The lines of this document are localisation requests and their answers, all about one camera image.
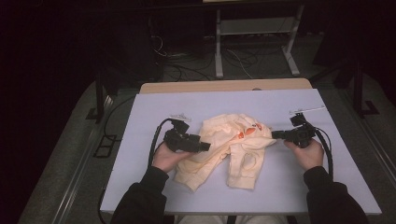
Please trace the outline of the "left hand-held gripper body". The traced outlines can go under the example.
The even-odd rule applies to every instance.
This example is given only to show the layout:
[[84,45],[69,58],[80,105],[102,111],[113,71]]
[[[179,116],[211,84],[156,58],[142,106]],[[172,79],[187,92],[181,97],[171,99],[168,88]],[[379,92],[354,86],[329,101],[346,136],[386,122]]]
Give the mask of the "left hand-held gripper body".
[[196,134],[179,133],[176,129],[176,121],[186,119],[181,116],[170,116],[168,120],[172,123],[173,128],[166,131],[163,141],[174,152],[178,150],[187,152],[197,152],[196,147],[200,142],[200,136]]

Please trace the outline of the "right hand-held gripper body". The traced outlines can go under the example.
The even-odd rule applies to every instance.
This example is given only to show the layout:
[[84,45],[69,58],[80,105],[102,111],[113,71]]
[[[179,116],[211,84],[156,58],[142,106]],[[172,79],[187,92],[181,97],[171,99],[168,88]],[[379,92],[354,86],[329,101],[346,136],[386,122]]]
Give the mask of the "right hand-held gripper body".
[[[322,107],[309,108],[309,109],[297,109],[294,111],[290,111],[291,117],[293,117],[296,113],[304,113],[304,112],[312,112],[315,110],[323,109]],[[319,139],[322,139],[322,135],[319,132],[319,128],[312,125],[309,121],[306,121],[305,125],[297,126],[292,129],[294,136],[292,142],[298,147],[305,148],[309,145],[309,141],[311,138],[317,136]]]

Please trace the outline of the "cream pants with orange print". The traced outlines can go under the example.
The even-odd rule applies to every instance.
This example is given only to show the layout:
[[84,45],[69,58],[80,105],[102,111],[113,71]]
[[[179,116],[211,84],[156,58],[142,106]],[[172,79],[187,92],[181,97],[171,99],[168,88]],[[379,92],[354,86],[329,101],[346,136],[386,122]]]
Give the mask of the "cream pants with orange print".
[[210,144],[209,150],[181,161],[174,177],[192,191],[203,185],[227,156],[230,157],[227,185],[254,189],[265,149],[276,141],[267,126],[245,114],[222,114],[206,119],[199,135]]

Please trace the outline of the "person's right hand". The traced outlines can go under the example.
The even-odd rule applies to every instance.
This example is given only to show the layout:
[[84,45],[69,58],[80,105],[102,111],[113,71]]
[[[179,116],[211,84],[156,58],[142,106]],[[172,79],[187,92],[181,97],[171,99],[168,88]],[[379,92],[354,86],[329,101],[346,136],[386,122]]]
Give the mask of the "person's right hand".
[[318,141],[311,139],[305,148],[300,148],[289,141],[284,141],[284,145],[292,151],[297,162],[305,171],[323,165],[324,152]]

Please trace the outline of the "person's left hand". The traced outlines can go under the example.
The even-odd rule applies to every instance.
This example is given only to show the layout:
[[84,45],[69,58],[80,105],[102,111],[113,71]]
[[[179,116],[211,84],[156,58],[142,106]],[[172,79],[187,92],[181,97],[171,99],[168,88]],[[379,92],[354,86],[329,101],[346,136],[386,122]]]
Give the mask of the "person's left hand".
[[177,166],[180,161],[183,161],[191,156],[193,156],[192,152],[174,152],[165,144],[165,142],[162,142],[154,153],[153,162],[151,165],[164,171],[165,173],[169,173]]

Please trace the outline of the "wooden table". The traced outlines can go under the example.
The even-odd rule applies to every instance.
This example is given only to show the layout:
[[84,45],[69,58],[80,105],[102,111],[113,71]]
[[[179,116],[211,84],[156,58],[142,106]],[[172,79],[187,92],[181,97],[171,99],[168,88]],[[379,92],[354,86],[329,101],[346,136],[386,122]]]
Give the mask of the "wooden table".
[[311,88],[312,85],[306,78],[274,78],[146,83],[141,87],[140,93],[299,90]]

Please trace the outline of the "black metal stand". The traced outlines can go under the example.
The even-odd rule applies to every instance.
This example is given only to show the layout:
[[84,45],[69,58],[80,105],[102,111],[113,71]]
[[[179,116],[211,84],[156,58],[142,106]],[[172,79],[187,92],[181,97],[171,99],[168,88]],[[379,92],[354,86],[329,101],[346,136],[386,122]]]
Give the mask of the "black metal stand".
[[118,91],[118,81],[111,68],[98,68],[95,72],[96,107],[91,108],[86,119],[94,119],[100,123],[105,114],[105,94],[115,95]]
[[353,108],[362,119],[369,115],[377,115],[379,111],[373,102],[362,100],[363,73],[357,59],[353,61],[353,67],[355,70],[353,76]]

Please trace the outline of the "white metal stand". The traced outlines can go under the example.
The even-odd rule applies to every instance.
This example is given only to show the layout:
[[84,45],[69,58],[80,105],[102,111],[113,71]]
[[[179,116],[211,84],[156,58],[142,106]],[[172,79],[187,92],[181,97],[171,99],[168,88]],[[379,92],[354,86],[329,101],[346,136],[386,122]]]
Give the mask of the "white metal stand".
[[223,78],[221,55],[221,38],[226,35],[262,35],[262,34],[288,34],[287,44],[281,48],[286,63],[293,76],[300,75],[300,71],[292,56],[292,47],[297,36],[298,28],[304,12],[304,5],[299,5],[293,17],[274,17],[259,19],[229,19],[221,17],[221,10],[216,12],[216,51],[215,72],[216,78]]

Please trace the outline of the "black floor frame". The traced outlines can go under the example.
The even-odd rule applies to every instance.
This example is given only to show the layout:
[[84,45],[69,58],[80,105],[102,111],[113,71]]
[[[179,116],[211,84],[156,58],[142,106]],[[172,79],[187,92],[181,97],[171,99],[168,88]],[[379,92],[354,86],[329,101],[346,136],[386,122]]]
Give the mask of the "black floor frame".
[[93,156],[99,159],[108,158],[112,153],[116,140],[117,136],[115,134],[103,135]]

